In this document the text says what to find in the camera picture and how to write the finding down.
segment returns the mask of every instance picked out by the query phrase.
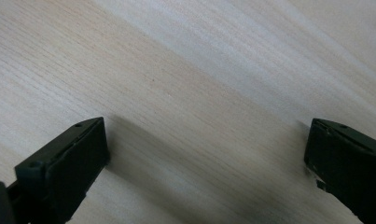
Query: wooden table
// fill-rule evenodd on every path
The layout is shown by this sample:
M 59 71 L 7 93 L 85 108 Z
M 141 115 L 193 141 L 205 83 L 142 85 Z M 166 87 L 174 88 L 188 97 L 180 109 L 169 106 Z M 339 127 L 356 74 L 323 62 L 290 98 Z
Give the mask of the wooden table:
M 69 223 L 360 223 L 303 154 L 312 118 L 376 138 L 376 0 L 0 0 L 0 180 L 100 116 Z

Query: light wood grain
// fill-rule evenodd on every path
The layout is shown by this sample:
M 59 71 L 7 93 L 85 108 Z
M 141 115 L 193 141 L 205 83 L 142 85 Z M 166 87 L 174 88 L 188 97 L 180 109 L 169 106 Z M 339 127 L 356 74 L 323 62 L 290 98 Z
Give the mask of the light wood grain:
M 0 180 L 98 116 L 70 223 L 360 223 L 302 158 L 312 118 L 376 138 L 376 1 L 0 0 Z

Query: wooden surface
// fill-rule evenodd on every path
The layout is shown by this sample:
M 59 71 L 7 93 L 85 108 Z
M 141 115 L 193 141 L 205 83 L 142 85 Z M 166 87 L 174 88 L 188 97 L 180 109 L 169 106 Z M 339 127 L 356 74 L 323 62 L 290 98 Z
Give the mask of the wooden surface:
M 70 223 L 360 223 L 303 153 L 312 118 L 376 138 L 376 0 L 0 0 L 0 180 L 99 116 Z

